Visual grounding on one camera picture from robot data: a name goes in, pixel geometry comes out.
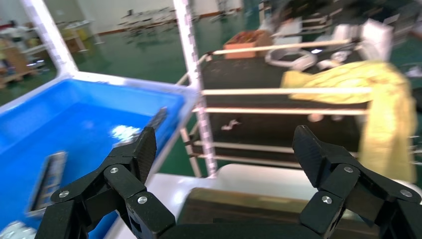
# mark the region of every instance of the white wall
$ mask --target white wall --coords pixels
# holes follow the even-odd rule
[[[173,7],[173,0],[77,0],[85,16],[95,20],[92,30],[96,33],[117,30],[117,25],[127,11],[134,12],[157,10],[164,7]],[[197,15],[217,12],[216,0],[193,0],[194,11]],[[228,0],[228,8],[239,8],[242,0]]]
[[[56,22],[84,20],[85,17],[76,0],[44,0]],[[30,22],[20,0],[0,0],[0,24],[15,20],[22,25]]]
[[[20,0],[0,0],[0,18],[2,23],[14,20],[22,25],[29,22]]]

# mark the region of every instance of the silver screw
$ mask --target silver screw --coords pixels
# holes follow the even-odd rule
[[[112,168],[110,169],[110,173],[117,173],[118,172],[118,168]]]
[[[405,189],[400,190],[400,192],[408,198],[411,198],[413,196],[413,194],[411,192],[409,192],[408,190],[405,190]]]
[[[328,196],[323,196],[322,197],[322,201],[327,203],[327,204],[331,204],[332,203],[332,199]]]
[[[344,170],[348,173],[353,173],[353,169],[351,167],[344,167]]]
[[[146,203],[146,201],[148,201],[148,198],[147,197],[139,197],[138,198],[138,203],[139,204],[144,204],[144,203]]]
[[[63,191],[59,194],[59,198],[65,198],[67,195],[69,195],[69,191]]]

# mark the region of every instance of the cardboard box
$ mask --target cardboard box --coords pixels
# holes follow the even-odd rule
[[[271,34],[265,30],[256,30],[250,32],[240,32],[232,39],[230,39],[225,45],[225,50],[250,48],[258,46],[270,46],[273,44]],[[252,58],[265,56],[267,51],[250,51],[250,52],[239,52],[229,53],[225,55],[226,59],[239,59],[239,58]]]

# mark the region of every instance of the perforated metal strip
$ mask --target perforated metal strip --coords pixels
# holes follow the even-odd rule
[[[198,89],[199,94],[204,89],[201,71],[199,69],[198,52],[195,43],[194,30],[192,28],[192,15],[189,9],[188,0],[173,0],[176,9],[176,16],[179,25],[180,40],[182,42],[185,64],[191,87]],[[206,112],[207,103],[205,97],[201,95],[197,103],[197,120],[203,142],[203,151],[207,165],[208,177],[215,177],[217,162],[215,160],[215,150],[212,145],[212,132],[210,119]]]

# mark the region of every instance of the green floor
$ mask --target green floor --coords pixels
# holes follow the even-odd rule
[[[238,14],[214,23],[211,23],[209,18],[201,19],[195,23],[198,51],[202,55],[208,51],[221,49],[222,45],[236,33],[257,27],[258,14],[249,17]],[[178,31],[176,28],[164,31],[166,28],[163,26],[157,29],[158,34],[139,36],[130,44],[123,33],[102,36],[105,44],[101,45],[94,45],[88,41],[86,45],[89,51],[74,54],[75,61],[81,71],[175,83],[185,73],[186,68]],[[410,38],[406,44],[393,51],[392,62],[398,66],[408,62],[422,62],[421,46],[422,42]],[[11,83],[6,89],[0,90],[0,105],[50,81],[54,76],[55,70],[51,70],[22,82]],[[414,80],[413,84],[422,86],[422,81]],[[200,166],[205,174],[203,161],[200,161]],[[160,171],[193,175],[184,144],[180,139]]]

